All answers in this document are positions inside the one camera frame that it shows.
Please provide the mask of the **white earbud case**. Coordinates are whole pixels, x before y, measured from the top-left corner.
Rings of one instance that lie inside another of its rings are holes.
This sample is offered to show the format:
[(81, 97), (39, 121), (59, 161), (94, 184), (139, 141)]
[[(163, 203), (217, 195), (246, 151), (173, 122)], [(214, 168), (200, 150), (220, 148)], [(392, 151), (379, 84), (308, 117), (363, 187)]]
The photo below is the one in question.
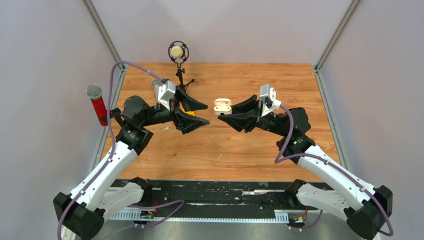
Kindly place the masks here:
[(228, 98), (217, 98), (214, 100), (213, 110), (217, 116), (233, 113), (232, 101)]

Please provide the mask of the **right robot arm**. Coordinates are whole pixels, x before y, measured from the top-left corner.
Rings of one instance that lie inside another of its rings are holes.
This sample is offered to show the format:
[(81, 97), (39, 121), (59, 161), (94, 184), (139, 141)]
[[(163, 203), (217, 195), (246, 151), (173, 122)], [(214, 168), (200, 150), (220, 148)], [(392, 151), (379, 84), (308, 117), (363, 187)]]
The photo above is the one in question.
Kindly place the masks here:
[(295, 180), (287, 189), (286, 204), (292, 209), (301, 205), (330, 213), (345, 221), (349, 228), (365, 240), (372, 240), (387, 226), (386, 236), (394, 234), (390, 223), (393, 209), (393, 193), (382, 185), (374, 185), (360, 179), (328, 156), (311, 138), (306, 111), (301, 108), (284, 108), (268, 97), (249, 99), (233, 104), (230, 99), (214, 101), (218, 119), (238, 132), (250, 132), (255, 128), (281, 136), (277, 142), (279, 152), (275, 163), (292, 161), (320, 177), (332, 188), (331, 192), (319, 189), (303, 180)]

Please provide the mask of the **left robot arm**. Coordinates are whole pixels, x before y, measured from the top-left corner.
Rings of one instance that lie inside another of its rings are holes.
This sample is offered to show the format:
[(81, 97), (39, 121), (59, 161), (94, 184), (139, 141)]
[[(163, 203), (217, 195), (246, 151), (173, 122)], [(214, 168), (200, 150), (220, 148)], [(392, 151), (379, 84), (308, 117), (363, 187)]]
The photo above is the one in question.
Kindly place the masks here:
[(70, 193), (58, 193), (53, 205), (58, 218), (58, 239), (71, 231), (83, 240), (93, 239), (105, 221), (133, 204), (149, 206), (153, 201), (152, 185), (136, 177), (113, 193), (107, 193), (118, 175), (147, 147), (153, 133), (148, 126), (173, 122), (176, 129), (188, 134), (207, 126), (206, 119), (191, 115), (208, 106), (179, 87), (159, 88), (159, 106), (151, 106), (140, 96), (124, 102), (123, 110), (113, 110), (120, 131), (106, 156)]

